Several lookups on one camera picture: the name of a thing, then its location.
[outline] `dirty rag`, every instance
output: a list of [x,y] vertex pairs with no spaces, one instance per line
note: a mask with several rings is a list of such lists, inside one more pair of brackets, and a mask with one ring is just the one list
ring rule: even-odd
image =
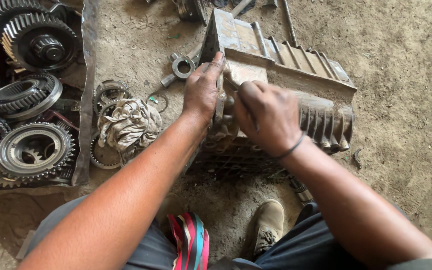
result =
[[124,98],[116,103],[111,116],[98,119],[100,147],[107,143],[126,165],[159,136],[162,120],[154,107],[140,98]]

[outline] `bracelet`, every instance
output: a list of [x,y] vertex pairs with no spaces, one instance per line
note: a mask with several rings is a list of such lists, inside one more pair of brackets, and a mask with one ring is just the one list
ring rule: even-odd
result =
[[276,159],[280,160],[282,158],[285,158],[289,154],[291,154],[301,144],[301,142],[303,141],[304,137],[306,137],[306,134],[303,132],[303,135],[301,136],[301,138],[299,138],[299,140],[297,141],[297,143],[290,150],[288,150],[287,152],[285,152],[281,156],[277,156]]

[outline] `striped cloth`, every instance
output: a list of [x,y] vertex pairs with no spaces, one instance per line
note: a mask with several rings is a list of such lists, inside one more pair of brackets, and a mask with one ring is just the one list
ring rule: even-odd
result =
[[177,243],[177,259],[173,270],[207,270],[209,235],[203,222],[193,212],[177,217],[167,216]]

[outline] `dusty ground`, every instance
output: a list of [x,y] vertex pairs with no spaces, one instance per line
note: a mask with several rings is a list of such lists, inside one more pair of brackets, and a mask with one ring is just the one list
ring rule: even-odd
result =
[[[289,39],[282,9],[262,8],[263,3],[257,0],[256,7],[239,18],[258,21],[266,37]],[[432,239],[432,0],[290,0],[289,5],[299,42],[338,61],[358,87],[350,151],[362,148],[364,167],[357,170],[347,162],[350,153],[333,158],[400,205]],[[189,52],[205,32],[196,23],[179,21],[172,2],[163,0],[151,5],[101,1],[99,21],[96,79],[124,80],[140,98],[161,89],[159,80],[170,71],[168,55]],[[167,38],[178,33],[178,39]],[[183,83],[172,84],[167,92],[170,105],[162,113],[165,126],[181,112]],[[90,192],[113,172],[104,173],[97,175],[93,170],[88,187],[18,192],[64,192],[70,200]],[[263,200],[276,198],[283,203],[288,214],[286,229],[300,210],[287,182],[183,177],[174,192],[187,198],[186,206],[201,216],[209,230],[211,261],[237,256],[246,225]],[[16,262],[2,242],[0,269],[12,269]]]

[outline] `metal shaft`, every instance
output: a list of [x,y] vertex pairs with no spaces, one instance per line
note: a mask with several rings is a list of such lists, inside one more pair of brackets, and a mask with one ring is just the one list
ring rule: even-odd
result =
[[291,45],[296,48],[298,46],[298,42],[296,41],[296,34],[294,33],[293,22],[291,21],[290,7],[288,6],[287,0],[283,0],[283,9],[287,20],[287,26],[289,27],[289,34],[291,35]]
[[[239,4],[237,4],[237,6],[231,10],[231,15],[233,15],[233,17],[236,17],[251,1],[253,0],[243,0],[241,2],[239,2]],[[194,46],[192,48],[192,50],[186,55],[189,58],[191,58],[194,62],[197,62],[195,59],[195,57],[199,54],[199,52],[201,52],[201,48],[203,47],[203,42],[201,41],[200,43],[198,43],[196,46]],[[166,76],[164,79],[161,80],[161,84],[165,87],[168,88],[170,86],[171,83],[173,83],[174,81],[176,81],[177,77],[171,73],[168,76]]]

